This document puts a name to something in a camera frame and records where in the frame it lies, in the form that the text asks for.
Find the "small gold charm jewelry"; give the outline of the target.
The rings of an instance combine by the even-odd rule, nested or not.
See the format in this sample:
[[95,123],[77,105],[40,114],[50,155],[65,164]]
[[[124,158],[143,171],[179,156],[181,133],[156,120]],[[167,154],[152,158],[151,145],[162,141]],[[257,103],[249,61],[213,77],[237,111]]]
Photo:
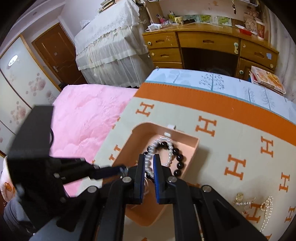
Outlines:
[[243,215],[248,214],[248,211],[251,209],[251,205],[255,199],[255,197],[245,198],[242,192],[238,192],[234,198],[233,205],[237,207]]

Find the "pink quilt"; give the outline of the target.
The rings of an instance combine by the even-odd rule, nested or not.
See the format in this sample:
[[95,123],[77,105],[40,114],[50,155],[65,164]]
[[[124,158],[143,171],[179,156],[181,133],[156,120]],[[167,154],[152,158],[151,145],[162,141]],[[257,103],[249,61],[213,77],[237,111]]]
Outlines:
[[97,164],[95,155],[136,92],[99,84],[66,86],[53,103],[51,156]]

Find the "orange H pattern blanket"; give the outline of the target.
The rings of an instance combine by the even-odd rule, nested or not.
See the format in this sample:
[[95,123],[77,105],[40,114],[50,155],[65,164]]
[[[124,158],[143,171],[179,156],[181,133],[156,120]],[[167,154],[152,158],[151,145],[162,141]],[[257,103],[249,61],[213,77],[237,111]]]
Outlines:
[[273,198],[263,230],[283,240],[295,217],[295,123],[259,106],[205,90],[143,83],[95,156],[97,165],[134,165],[164,133],[183,133],[198,144],[173,137],[184,155],[182,178],[212,186],[227,201],[238,192],[255,197],[246,219],[263,223],[260,204]]

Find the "floral sliding wardrobe door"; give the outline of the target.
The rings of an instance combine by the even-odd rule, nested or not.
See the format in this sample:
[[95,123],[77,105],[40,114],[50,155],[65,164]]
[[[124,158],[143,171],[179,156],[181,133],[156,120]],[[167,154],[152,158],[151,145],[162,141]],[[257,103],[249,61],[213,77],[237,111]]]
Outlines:
[[61,90],[36,61],[22,35],[1,55],[1,152],[10,144],[31,109],[52,105]]

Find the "brown wooden door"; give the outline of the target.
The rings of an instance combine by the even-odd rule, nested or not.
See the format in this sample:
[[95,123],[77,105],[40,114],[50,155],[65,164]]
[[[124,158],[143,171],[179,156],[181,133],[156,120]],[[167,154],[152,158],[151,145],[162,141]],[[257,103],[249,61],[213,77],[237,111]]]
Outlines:
[[87,83],[78,70],[75,47],[59,23],[37,37],[32,45],[62,85]]

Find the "white lace covered piano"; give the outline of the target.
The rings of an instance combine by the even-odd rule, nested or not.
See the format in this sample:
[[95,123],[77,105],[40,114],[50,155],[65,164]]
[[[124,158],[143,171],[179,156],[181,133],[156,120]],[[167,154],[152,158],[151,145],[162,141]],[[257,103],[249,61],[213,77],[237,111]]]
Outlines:
[[75,36],[76,64],[87,83],[140,87],[153,69],[145,23],[134,1],[119,1]]

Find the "light blue tree bedsheet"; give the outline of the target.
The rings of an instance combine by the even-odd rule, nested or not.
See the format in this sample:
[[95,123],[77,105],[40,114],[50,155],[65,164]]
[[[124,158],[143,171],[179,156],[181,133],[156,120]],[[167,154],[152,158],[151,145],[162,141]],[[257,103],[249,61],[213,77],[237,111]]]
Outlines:
[[238,78],[203,71],[158,68],[145,82],[222,94],[267,109],[295,123],[295,103],[270,89]]

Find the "orange picture book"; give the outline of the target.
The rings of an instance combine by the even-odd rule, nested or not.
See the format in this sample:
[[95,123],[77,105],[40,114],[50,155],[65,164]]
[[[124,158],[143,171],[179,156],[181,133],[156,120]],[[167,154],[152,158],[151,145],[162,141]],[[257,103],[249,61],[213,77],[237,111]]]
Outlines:
[[275,74],[255,66],[251,66],[249,73],[252,82],[265,86],[281,95],[286,94],[283,84]]

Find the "wooden desk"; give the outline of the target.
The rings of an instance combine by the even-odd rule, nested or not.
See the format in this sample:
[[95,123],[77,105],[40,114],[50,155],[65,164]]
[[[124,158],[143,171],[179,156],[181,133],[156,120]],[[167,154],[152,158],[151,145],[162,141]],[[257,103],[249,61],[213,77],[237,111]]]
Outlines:
[[189,23],[142,36],[155,68],[218,71],[247,80],[252,66],[274,73],[278,62],[271,44],[233,27]]

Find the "white floral curtain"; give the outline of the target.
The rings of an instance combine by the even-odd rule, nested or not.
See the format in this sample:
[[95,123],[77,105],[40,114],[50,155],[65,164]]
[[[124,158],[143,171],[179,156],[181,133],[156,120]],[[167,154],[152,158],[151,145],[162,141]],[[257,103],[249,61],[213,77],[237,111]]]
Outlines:
[[269,10],[271,45],[279,51],[275,74],[286,90],[285,97],[295,103],[295,42],[279,18]]

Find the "wooden bookshelf hutch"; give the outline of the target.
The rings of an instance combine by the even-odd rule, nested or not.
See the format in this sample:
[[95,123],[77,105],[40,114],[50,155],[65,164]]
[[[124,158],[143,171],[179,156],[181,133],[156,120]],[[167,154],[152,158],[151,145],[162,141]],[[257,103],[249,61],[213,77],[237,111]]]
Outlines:
[[248,1],[159,1],[154,5],[151,9],[160,7],[165,16],[171,11],[177,16],[212,15],[215,23],[215,16],[243,21],[245,14],[253,14],[255,10],[255,6]]

